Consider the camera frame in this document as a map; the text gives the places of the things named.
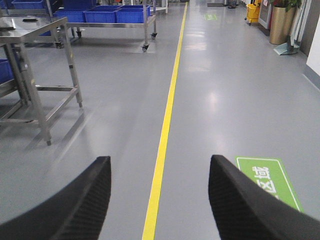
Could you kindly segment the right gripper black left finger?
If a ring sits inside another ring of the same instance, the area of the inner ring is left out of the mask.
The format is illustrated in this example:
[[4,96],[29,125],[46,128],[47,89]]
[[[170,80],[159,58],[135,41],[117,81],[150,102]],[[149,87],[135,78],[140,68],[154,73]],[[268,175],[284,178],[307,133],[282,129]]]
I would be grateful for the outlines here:
[[0,226],[2,240],[97,240],[111,197],[110,156],[99,156],[55,195]]

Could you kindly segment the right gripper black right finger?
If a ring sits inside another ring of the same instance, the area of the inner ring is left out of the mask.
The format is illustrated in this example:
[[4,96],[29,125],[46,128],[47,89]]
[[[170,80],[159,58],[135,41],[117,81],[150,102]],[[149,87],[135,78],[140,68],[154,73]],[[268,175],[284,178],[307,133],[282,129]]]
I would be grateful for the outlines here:
[[318,240],[319,220],[267,193],[223,155],[213,155],[208,199],[222,240]]

